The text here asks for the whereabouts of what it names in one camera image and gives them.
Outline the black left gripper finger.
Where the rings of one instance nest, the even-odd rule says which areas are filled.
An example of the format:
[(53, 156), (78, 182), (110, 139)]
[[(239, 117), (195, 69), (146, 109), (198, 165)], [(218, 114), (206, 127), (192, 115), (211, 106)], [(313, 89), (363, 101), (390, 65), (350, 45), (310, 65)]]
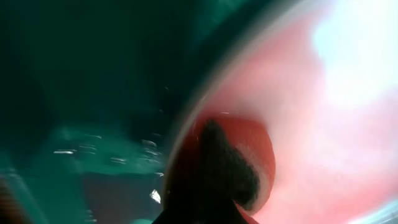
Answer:
[(247, 221), (237, 206), (248, 201), (249, 192), (242, 189), (172, 187), (153, 224), (243, 224)]

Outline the light blue plate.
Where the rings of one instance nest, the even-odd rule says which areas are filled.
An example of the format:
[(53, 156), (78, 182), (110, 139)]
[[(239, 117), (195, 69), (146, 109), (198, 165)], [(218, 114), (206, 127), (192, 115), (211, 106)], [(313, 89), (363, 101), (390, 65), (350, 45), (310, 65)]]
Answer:
[(210, 73), (170, 155), (206, 117), (268, 132), (259, 223), (397, 222), (397, 2), (277, 1)]

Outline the orange sponge with dark scourer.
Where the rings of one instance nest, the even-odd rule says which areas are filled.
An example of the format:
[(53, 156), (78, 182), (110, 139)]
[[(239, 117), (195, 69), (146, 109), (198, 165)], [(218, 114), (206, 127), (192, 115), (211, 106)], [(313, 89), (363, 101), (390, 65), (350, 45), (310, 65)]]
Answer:
[(198, 117), (170, 162), (167, 190), (203, 184), (231, 197), (249, 215), (268, 201), (275, 155), (261, 123), (233, 115)]

